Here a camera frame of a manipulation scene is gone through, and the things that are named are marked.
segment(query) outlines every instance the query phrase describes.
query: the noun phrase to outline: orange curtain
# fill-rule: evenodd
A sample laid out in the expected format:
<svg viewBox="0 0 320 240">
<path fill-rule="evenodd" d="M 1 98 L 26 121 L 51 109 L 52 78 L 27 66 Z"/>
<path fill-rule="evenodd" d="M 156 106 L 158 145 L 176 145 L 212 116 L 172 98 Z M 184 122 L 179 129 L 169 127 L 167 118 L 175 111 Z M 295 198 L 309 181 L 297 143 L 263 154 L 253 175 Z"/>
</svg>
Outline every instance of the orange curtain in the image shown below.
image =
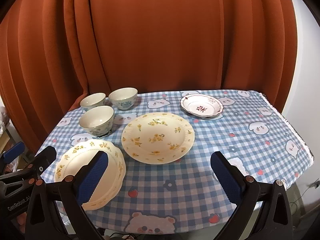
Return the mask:
<svg viewBox="0 0 320 240">
<path fill-rule="evenodd" d="M 291 0 L 17 0 L 0 25 L 0 94 L 36 152 L 88 93 L 240 89 L 278 110 L 295 66 Z"/>
</svg>

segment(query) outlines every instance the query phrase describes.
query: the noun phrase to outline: table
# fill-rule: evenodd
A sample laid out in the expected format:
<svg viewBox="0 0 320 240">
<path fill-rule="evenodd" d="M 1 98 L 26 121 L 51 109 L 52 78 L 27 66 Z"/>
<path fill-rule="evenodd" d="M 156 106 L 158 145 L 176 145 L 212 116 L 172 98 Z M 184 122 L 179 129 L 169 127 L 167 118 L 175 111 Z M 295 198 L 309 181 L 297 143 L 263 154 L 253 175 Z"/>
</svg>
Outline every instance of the table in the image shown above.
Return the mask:
<svg viewBox="0 0 320 240">
<path fill-rule="evenodd" d="M 184 112 L 179 102 L 189 93 L 219 98 L 222 114 L 204 120 Z M 195 142 L 183 158 L 148 165 L 125 153 L 121 145 L 125 124 L 148 112 L 171 112 L 191 123 Z M 82 108 L 68 112 L 40 148 L 51 145 L 57 151 L 56 161 L 42 174 L 45 182 L 53 182 L 55 165 L 64 152 L 77 142 L 95 138 L 78 125 L 83 113 Z M 244 175 L 268 183 L 281 179 L 286 188 L 313 163 L 310 150 L 292 126 L 256 91 L 146 93 L 138 95 L 134 107 L 115 109 L 115 114 L 112 133 L 103 139 L 122 150 L 127 172 L 118 195 L 103 208 L 87 212 L 101 228 L 168 234 L 226 222 L 236 205 L 229 202 L 210 167 L 215 151 L 221 151 Z"/>
</svg>

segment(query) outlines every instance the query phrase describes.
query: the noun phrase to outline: floral plate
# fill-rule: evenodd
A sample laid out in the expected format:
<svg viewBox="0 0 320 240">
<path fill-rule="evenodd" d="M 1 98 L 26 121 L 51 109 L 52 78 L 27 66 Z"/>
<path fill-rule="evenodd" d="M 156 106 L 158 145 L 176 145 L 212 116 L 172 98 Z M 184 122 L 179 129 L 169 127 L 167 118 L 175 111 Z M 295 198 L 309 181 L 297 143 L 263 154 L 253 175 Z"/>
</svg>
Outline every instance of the floral plate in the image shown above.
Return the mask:
<svg viewBox="0 0 320 240">
<path fill-rule="evenodd" d="M 148 113 L 131 121 L 122 132 L 122 146 L 135 160 L 165 164 L 183 157 L 195 141 L 191 124 L 172 113 Z"/>
<path fill-rule="evenodd" d="M 96 186 L 90 200 L 83 203 L 84 210 L 95 210 L 105 206 L 119 192 L 126 172 L 121 150 L 112 142 L 91 139 L 70 148 L 56 166 L 54 182 L 62 181 L 67 175 L 76 175 L 80 168 L 87 165 L 98 151 L 108 154 L 108 166 Z"/>
<path fill-rule="evenodd" d="M 191 94 L 180 100 L 181 107 L 190 114 L 199 117 L 213 117 L 223 111 L 222 103 L 211 96 Z"/>
</svg>

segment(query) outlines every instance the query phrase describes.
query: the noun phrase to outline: small dish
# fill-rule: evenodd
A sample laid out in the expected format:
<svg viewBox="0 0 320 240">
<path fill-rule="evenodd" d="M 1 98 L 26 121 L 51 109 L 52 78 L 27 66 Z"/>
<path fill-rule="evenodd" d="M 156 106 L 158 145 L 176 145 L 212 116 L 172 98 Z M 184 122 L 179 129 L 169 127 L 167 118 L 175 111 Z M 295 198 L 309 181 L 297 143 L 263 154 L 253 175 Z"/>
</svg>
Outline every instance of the small dish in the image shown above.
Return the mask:
<svg viewBox="0 0 320 240">
<path fill-rule="evenodd" d="M 122 132 L 122 146 L 135 160 L 165 164 L 183 157 L 195 141 L 191 124 L 171 113 L 148 113 L 131 121 Z"/>
<path fill-rule="evenodd" d="M 94 136 L 108 135 L 114 117 L 115 111 L 111 106 L 97 106 L 80 117 L 79 125 Z"/>
<path fill-rule="evenodd" d="M 83 203 L 84 210 L 95 210 L 113 199 L 122 186 L 126 172 L 123 154 L 112 142 L 91 139 L 70 148 L 56 165 L 54 182 L 62 181 L 67 175 L 76 175 L 82 166 L 87 165 L 98 151 L 108 154 L 108 166 L 103 173 L 90 200 Z"/>
<path fill-rule="evenodd" d="M 95 93 L 89 95 L 80 101 L 80 106 L 82 106 L 85 111 L 88 111 L 97 106 L 103 106 L 106 101 L 105 93 Z"/>
<path fill-rule="evenodd" d="M 190 114 L 198 117 L 213 117 L 223 111 L 222 103 L 211 96 L 191 94 L 180 100 L 181 107 Z"/>
<path fill-rule="evenodd" d="M 109 99 L 120 110 L 128 110 L 134 105 L 138 90 L 135 88 L 121 88 L 110 93 Z"/>
</svg>

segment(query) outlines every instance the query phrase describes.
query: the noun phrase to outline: tablecloth edge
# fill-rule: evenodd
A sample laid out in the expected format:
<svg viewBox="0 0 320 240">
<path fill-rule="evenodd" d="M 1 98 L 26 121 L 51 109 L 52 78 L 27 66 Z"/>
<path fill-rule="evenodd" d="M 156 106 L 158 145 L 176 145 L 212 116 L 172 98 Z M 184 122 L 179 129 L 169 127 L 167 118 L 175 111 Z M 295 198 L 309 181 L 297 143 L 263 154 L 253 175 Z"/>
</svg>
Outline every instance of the tablecloth edge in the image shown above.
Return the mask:
<svg viewBox="0 0 320 240">
<path fill-rule="evenodd" d="M 273 107 L 273 105 L 270 104 L 270 102 L 268 101 L 268 99 L 262 94 L 262 93 L 259 93 L 260 96 L 262 97 L 262 99 L 269 105 L 269 107 L 285 122 L 285 124 L 289 127 L 289 129 L 294 133 L 294 135 L 298 138 L 298 140 L 300 141 L 300 143 L 302 145 L 304 145 L 304 148 L 306 150 L 306 152 L 308 153 L 308 156 L 310 158 L 310 166 L 313 165 L 313 162 L 314 162 L 314 156 L 312 155 L 308 145 L 305 143 L 305 141 L 301 138 L 301 136 L 297 133 L 297 131 L 293 128 L 293 126 L 288 122 L 288 120 L 278 112 L 277 109 L 275 109 Z"/>
</svg>

